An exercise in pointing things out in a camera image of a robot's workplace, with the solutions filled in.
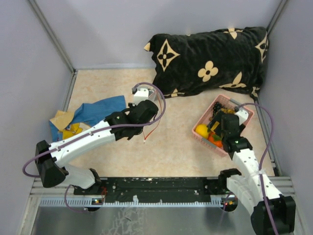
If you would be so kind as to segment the yellow lemon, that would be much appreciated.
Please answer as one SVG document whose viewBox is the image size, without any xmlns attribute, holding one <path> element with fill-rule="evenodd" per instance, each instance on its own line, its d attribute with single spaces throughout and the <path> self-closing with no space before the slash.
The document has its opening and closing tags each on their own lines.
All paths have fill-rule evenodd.
<svg viewBox="0 0 313 235">
<path fill-rule="evenodd" d="M 195 128 L 195 133 L 204 139 L 208 139 L 210 136 L 210 129 L 205 124 L 199 124 Z"/>
</svg>

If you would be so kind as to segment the orange persimmon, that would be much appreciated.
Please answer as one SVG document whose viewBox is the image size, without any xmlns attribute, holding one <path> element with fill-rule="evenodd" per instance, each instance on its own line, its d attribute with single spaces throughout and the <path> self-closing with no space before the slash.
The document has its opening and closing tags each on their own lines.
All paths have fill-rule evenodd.
<svg viewBox="0 0 313 235">
<path fill-rule="evenodd" d="M 215 133 L 210 133 L 208 136 L 208 141 L 214 144 L 216 147 L 222 148 L 222 138 L 217 136 Z"/>
</svg>

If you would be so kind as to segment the brown longan bunch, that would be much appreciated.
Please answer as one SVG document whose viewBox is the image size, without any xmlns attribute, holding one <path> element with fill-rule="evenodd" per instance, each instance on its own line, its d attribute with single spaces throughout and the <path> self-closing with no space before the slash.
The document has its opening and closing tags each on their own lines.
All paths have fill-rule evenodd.
<svg viewBox="0 0 313 235">
<path fill-rule="evenodd" d="M 221 109 L 225 114 L 235 114 L 236 111 L 232 109 L 222 108 Z"/>
</svg>

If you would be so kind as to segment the clear zip top bag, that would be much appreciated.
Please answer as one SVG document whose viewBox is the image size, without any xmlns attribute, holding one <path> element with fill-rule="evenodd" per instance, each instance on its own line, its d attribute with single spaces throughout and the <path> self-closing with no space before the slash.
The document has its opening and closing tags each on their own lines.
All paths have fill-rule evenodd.
<svg viewBox="0 0 313 235">
<path fill-rule="evenodd" d="M 158 95 L 157 90 L 154 91 L 154 95 L 155 95 L 154 97 L 156 97 L 158 100 L 159 107 L 162 112 L 162 105 L 161 105 L 160 97 Z M 157 116 L 157 113 L 158 113 L 158 107 L 150 101 L 150 103 L 148 104 L 148 110 L 144 113 L 144 120 L 146 121 L 146 123 L 150 122 L 151 119 L 153 119 L 152 122 L 154 122 Z M 147 138 L 158 128 L 159 123 L 160 123 L 160 120 L 158 120 L 157 125 L 147 135 L 145 135 L 144 131 L 142 131 L 143 136 L 144 136 L 144 141 L 143 141 L 144 143 L 146 142 Z"/>
</svg>

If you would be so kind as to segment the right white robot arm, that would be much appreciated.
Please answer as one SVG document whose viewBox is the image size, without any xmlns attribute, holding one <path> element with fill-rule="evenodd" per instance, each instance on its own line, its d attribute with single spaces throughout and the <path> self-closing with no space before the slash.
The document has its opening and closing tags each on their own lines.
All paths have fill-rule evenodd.
<svg viewBox="0 0 313 235">
<path fill-rule="evenodd" d="M 233 193 L 250 215 L 252 228 L 257 235 L 285 235 L 295 227 L 296 203 L 272 183 L 260 168 L 253 147 L 242 137 L 244 122 L 249 114 L 218 111 L 208 128 L 222 139 L 223 149 L 237 165 L 227 170 L 219 180 L 219 190 Z"/>
</svg>

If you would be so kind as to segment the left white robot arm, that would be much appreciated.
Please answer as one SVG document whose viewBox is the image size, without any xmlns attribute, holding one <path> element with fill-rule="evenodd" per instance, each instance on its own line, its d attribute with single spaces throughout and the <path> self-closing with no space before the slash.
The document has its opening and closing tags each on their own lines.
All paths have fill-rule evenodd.
<svg viewBox="0 0 313 235">
<path fill-rule="evenodd" d="M 61 183 L 80 187 L 91 194 L 102 188 L 101 180 L 94 169 L 81 169 L 70 165 L 76 157 L 103 144 L 130 140 L 139 135 L 143 125 L 153 119 L 158 107 L 150 100 L 144 100 L 119 112 L 113 112 L 90 129 L 63 141 L 51 144 L 41 141 L 36 144 L 38 159 L 35 164 L 45 188 Z"/>
</svg>

